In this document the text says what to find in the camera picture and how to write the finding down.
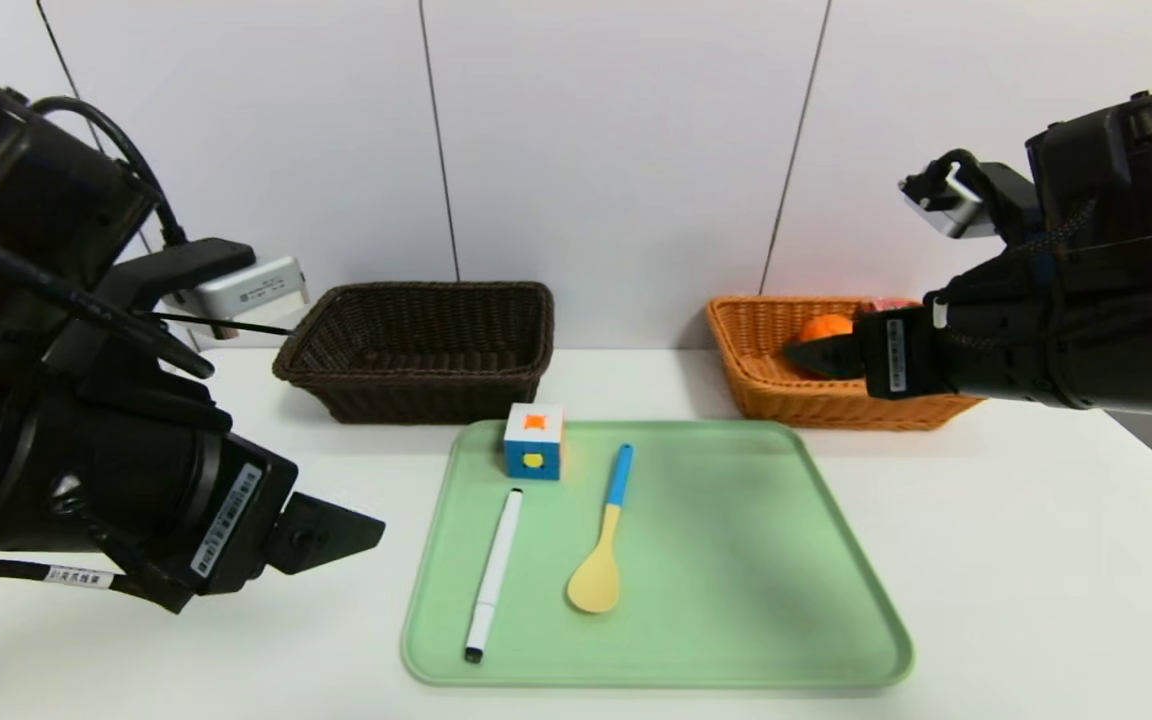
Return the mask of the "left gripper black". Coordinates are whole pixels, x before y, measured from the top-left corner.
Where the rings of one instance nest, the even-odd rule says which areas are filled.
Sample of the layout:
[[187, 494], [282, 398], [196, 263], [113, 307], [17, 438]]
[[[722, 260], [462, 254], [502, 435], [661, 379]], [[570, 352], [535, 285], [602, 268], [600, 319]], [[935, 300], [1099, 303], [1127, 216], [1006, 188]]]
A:
[[81, 569], [84, 589], [179, 612], [196, 596], [237, 592], [265, 564], [294, 575], [370, 551], [387, 529], [300, 492], [279, 515], [296, 468], [234, 434], [214, 406], [81, 406], [79, 435], [79, 520], [116, 564]]

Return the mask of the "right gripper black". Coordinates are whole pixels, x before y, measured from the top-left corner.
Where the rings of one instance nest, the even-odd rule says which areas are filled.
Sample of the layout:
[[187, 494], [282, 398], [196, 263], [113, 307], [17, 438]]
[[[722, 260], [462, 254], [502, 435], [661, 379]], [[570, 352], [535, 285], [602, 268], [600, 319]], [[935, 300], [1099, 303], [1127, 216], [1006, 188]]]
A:
[[799, 374], [859, 381], [873, 397], [972, 395], [1044, 401], [1038, 316], [1018, 304], [902, 306], [861, 314], [852, 334], [796, 340], [783, 355]]

